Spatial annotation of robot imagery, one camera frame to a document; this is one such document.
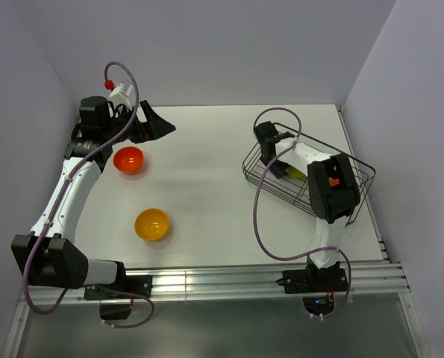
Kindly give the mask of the lime green bowl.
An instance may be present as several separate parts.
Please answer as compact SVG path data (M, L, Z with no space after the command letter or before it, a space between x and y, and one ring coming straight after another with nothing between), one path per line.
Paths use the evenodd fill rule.
M307 175L304 174L303 172L299 171L297 168L294 167L289 167L286 170L287 174L292 177L292 178L296 178L296 179L300 179L300 180L305 180L307 178Z

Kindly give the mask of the white bowl orange outside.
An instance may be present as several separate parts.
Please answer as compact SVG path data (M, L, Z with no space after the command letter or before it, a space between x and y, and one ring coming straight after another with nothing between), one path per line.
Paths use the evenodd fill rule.
M330 185L336 186L340 183L340 180L338 178L329 178Z

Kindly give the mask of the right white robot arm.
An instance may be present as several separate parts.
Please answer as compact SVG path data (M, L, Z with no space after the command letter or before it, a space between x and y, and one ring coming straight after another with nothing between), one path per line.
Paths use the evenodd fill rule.
M262 156L268 162L257 185L252 208L255 239L265 255L289 262L305 257L314 264L306 272L307 285L323 290L332 279L329 269L347 256L340 249L345 226L354 209L360 204L360 191L348 155L330 155L300 140L301 134L280 134L271 122L254 127L254 135ZM270 252L260 237L257 206L262 184L267 173L276 164L287 164L307 176L310 208L316 217L314 239L318 247L291 257L279 257Z

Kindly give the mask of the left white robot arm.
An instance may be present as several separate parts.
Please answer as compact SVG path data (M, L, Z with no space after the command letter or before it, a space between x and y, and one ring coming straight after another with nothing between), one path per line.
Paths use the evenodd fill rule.
M64 153L60 179L37 223L17 235L11 251L27 286L79 289L101 285L112 298L127 292L123 263L91 260L75 246L75 231L87 198L113 153L113 145L160 139L176 127L160 117L147 101L140 102L144 120L128 106L112 114L102 96L81 100L80 120Z

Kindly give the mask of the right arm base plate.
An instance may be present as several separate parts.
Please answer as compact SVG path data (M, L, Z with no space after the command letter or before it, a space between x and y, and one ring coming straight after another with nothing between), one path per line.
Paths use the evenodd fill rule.
M309 315L324 318L335 310L335 294L348 291L348 278L340 263L329 268L308 264L299 270L285 270L276 281L288 295L301 294Z

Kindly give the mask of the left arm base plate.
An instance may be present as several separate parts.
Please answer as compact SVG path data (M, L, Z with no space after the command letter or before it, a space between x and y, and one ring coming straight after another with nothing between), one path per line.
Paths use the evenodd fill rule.
M106 323L115 326L135 326L127 324L131 313L135 313L135 300L148 303L148 315L138 325L144 324L154 315L154 304L151 301L152 276L128 276L122 284L87 286L84 290L85 301L99 301L99 316Z

